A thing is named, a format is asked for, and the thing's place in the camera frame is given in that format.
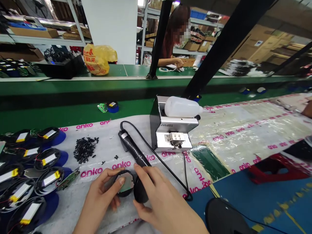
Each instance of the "white pillar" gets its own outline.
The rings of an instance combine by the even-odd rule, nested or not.
[[[82,0],[94,45],[116,50],[117,64],[136,63],[137,0]]]

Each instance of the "red stool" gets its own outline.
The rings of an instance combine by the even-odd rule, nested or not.
[[[287,173],[278,174],[279,170],[286,168]],[[299,168],[293,166],[293,164],[283,157],[281,154],[273,154],[269,158],[260,161],[259,163],[252,165],[248,168],[251,173],[250,180],[255,184],[262,184],[266,182],[286,181],[294,179],[305,179],[310,177]]]

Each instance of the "hand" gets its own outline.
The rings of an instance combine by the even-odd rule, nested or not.
[[[106,168],[91,184],[79,220],[73,234],[95,233],[110,204],[114,211],[120,206],[120,199],[116,196],[124,184],[125,178],[119,178],[107,191],[104,184],[123,171],[125,168],[111,170]]]
[[[176,64],[176,68],[181,68],[183,67],[184,62],[180,58],[175,58],[175,64]]]
[[[157,167],[141,168],[134,164],[134,169],[152,206],[151,209],[133,201],[141,219],[162,233],[208,234],[202,219]]]

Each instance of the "finger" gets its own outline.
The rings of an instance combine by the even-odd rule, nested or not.
[[[162,178],[163,181],[168,180],[168,178],[162,173],[162,171],[158,167],[155,166],[154,168],[155,168],[156,172],[159,174],[159,176]]]
[[[95,180],[95,183],[106,183],[111,176],[115,176],[117,175],[120,171],[123,171],[125,168],[121,167],[121,168],[117,168],[115,170],[106,168]]]
[[[115,181],[115,183],[107,190],[104,195],[105,199],[112,200],[114,196],[119,192],[121,187],[123,186],[125,181],[125,177],[121,177],[118,180]]]
[[[133,200],[133,204],[141,219],[143,219],[144,221],[148,223],[152,223],[154,221],[153,210],[151,208],[145,207],[144,204],[140,204],[136,200]]]
[[[112,210],[113,210],[114,212],[117,211],[117,205],[116,205],[115,199],[113,199],[113,200],[111,201],[110,207],[112,208]]]
[[[150,175],[155,184],[163,181],[154,167],[143,167],[143,170]]]
[[[119,207],[120,204],[121,204],[119,197],[118,197],[118,196],[115,196],[115,197],[114,197],[114,200],[115,200],[116,206]]]
[[[149,175],[140,167],[138,164],[134,164],[134,170],[136,171],[138,177],[140,178],[146,193],[148,196],[152,195],[155,191],[155,185],[153,184],[152,180],[150,179]]]

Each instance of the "black metal pole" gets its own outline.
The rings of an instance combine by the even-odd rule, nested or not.
[[[163,46],[162,43],[163,43],[163,39],[165,37],[165,33],[167,29],[171,6],[172,6],[172,1],[170,0],[165,0],[162,2],[162,9],[160,11],[160,16],[159,16],[157,35],[156,35],[156,39],[155,39],[155,43],[154,43],[153,51],[152,51],[152,64],[150,65],[149,73],[146,76],[147,79],[157,79],[157,76],[156,76],[157,65],[158,65],[160,53],[162,51],[162,46]]]
[[[275,0],[241,0],[182,94],[194,99]]]
[[[272,72],[270,72],[270,76],[272,76],[274,73],[278,72],[279,70],[283,69],[285,66],[290,64],[292,61],[294,61],[296,58],[299,58],[301,55],[303,55],[305,52],[307,52],[312,47],[312,41],[307,44],[305,47],[303,47],[301,50],[297,51],[293,56],[291,56],[289,59],[284,61],[281,65],[276,67]]]

